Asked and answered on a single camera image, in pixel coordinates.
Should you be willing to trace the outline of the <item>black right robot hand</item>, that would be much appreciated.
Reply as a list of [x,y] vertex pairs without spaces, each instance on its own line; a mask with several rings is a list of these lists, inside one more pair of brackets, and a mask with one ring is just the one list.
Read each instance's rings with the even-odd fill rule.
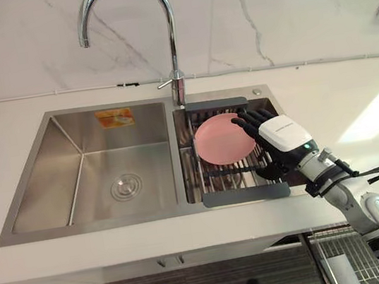
[[257,171],[264,179],[276,179],[294,171],[304,158],[318,151],[318,144],[307,130],[285,114],[247,110],[238,112],[231,123],[269,154],[272,161]]

